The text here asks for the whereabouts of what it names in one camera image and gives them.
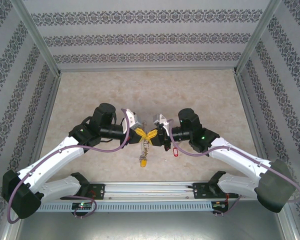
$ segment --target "marble floor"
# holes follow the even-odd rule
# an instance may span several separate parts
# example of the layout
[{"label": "marble floor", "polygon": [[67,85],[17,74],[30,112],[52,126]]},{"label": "marble floor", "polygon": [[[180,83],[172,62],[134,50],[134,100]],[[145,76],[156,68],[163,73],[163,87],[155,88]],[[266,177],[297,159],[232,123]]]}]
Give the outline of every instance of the marble floor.
[{"label": "marble floor", "polygon": [[[129,108],[154,129],[153,115],[162,113],[179,125],[178,112],[192,108],[201,124],[233,145],[256,154],[251,133],[231,70],[111,71],[63,73],[46,133],[41,156],[59,144],[72,128],[92,116],[100,103]],[[101,143],[113,149],[119,141]],[[187,142],[180,146],[193,151]],[[146,167],[140,167],[141,145],[133,144],[114,153],[88,151],[66,165],[51,180],[80,172],[89,181],[199,181],[209,180],[219,170],[242,175],[212,157],[190,157],[163,147],[150,146]]]}]

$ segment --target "yellow plastic object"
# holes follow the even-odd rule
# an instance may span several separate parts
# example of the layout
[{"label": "yellow plastic object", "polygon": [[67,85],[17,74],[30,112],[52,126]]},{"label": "yellow plastic object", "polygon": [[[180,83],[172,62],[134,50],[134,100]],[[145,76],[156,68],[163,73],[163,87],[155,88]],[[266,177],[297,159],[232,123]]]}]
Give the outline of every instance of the yellow plastic object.
[{"label": "yellow plastic object", "polygon": [[144,168],[147,165],[147,159],[141,159],[140,167]]},{"label": "yellow plastic object", "polygon": [[154,130],[150,131],[148,134],[146,134],[145,131],[143,131],[141,128],[138,127],[138,128],[135,130],[135,133],[142,137],[142,138],[140,139],[140,142],[141,142],[143,139],[145,139],[145,140],[147,140],[147,141],[152,145],[151,139],[154,138],[155,136],[157,136],[158,130],[157,130],[157,129],[154,129]]}]

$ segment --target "red tag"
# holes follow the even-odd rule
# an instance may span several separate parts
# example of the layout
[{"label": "red tag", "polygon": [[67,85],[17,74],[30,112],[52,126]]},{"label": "red tag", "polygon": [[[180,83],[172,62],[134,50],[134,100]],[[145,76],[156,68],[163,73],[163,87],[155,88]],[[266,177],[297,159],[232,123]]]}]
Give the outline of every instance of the red tag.
[{"label": "red tag", "polygon": [[176,147],[173,148],[173,156],[175,156],[175,157],[179,156],[178,148],[176,148]]}]

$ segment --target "patterned wallpaper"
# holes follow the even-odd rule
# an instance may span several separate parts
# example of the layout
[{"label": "patterned wallpaper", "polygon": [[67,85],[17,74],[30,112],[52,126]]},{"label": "patterned wallpaper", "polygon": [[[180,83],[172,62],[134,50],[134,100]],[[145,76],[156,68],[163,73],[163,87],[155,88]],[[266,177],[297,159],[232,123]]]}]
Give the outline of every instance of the patterned wallpaper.
[{"label": "patterned wallpaper", "polygon": [[[0,193],[34,152],[54,76],[9,0],[0,0]],[[0,226],[6,202],[0,196]]]},{"label": "patterned wallpaper", "polygon": [[[300,185],[300,0],[284,0],[241,73],[266,154]],[[300,202],[291,205],[300,232]]]},{"label": "patterned wallpaper", "polygon": [[25,0],[61,70],[234,67],[269,0]]}]

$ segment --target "beige floor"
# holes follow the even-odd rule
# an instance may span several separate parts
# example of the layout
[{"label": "beige floor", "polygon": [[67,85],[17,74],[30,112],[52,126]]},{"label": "beige floor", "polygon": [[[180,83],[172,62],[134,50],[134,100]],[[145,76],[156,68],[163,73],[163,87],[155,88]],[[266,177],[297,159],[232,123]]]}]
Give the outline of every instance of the beige floor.
[{"label": "beige floor", "polygon": [[[235,146],[256,154],[248,123],[231,70],[122,71],[64,73],[55,100],[42,155],[59,144],[75,125],[91,116],[100,103],[110,103],[122,119],[121,108],[129,108],[154,129],[153,115],[162,113],[179,124],[178,112],[192,108],[202,125]],[[113,149],[118,141],[101,143]],[[192,151],[188,143],[180,145]],[[115,153],[88,151],[61,169],[51,180],[80,172],[89,181],[192,181],[209,180],[222,170],[240,173],[211,157],[174,157],[163,147],[151,146],[148,163],[140,167],[141,145],[128,145]]]}]

